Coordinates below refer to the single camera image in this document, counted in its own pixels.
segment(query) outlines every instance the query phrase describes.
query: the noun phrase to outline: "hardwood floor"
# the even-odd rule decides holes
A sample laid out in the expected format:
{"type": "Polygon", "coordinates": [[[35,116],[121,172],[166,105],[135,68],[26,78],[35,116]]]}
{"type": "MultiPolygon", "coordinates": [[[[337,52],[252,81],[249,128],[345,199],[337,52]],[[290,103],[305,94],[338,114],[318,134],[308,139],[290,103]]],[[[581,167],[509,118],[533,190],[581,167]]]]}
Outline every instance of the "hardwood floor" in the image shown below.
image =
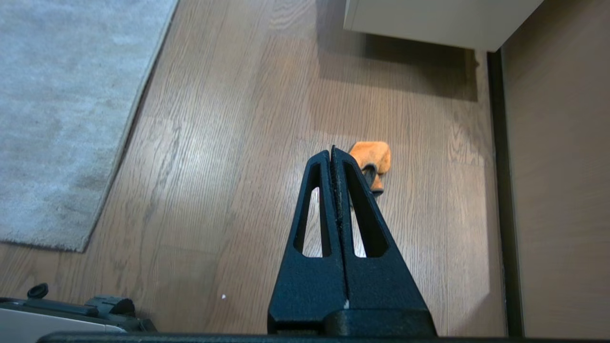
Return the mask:
{"type": "Polygon", "coordinates": [[[0,294],[264,333],[307,159],[385,140],[379,206],[437,331],[504,335],[485,54],[343,31],[344,6],[182,1],[87,251],[2,244],[0,294]]]}

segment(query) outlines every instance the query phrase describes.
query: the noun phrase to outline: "black knob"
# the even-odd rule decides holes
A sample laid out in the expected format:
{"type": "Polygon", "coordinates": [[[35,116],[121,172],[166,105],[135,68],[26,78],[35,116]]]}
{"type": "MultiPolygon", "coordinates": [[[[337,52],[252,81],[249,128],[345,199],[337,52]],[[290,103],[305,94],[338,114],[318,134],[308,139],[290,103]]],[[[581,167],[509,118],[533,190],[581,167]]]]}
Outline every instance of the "black knob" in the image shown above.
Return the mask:
{"type": "Polygon", "coordinates": [[[27,292],[28,299],[42,299],[49,293],[49,285],[46,283],[41,283],[37,286],[30,288],[27,292]]]}

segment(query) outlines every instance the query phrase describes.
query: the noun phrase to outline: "wooden floor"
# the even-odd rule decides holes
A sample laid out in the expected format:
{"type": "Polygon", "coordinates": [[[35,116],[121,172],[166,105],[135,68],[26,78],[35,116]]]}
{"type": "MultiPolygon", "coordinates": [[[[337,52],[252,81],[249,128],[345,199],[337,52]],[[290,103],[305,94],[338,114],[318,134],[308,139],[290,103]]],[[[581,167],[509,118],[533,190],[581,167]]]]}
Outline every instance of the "wooden floor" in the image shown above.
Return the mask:
{"type": "Polygon", "coordinates": [[[344,8],[182,1],[86,253],[2,244],[0,295],[264,333],[307,159],[385,140],[379,206],[438,332],[503,335],[485,55],[346,32],[344,8]]]}

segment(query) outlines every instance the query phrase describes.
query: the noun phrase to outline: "orange towel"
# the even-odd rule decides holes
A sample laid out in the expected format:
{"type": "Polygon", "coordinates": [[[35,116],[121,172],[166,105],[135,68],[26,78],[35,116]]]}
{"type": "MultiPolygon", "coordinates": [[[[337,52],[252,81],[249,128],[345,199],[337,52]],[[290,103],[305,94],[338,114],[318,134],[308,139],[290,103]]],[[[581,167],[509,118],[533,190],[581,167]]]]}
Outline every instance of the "orange towel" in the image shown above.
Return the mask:
{"type": "Polygon", "coordinates": [[[351,148],[350,155],[364,173],[371,191],[375,195],[383,193],[383,184],[379,175],[387,173],[392,165],[390,146],[386,142],[356,142],[351,148]]]}

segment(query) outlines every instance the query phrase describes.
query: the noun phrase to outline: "brown wall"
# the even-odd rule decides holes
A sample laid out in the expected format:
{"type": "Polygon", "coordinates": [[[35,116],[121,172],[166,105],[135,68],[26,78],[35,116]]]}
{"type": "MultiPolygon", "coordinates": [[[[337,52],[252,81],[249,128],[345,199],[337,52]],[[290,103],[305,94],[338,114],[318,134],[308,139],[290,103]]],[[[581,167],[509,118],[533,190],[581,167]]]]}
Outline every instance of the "brown wall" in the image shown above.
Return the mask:
{"type": "Polygon", "coordinates": [[[546,0],[503,60],[525,334],[610,338],[610,1],[546,0]]]}

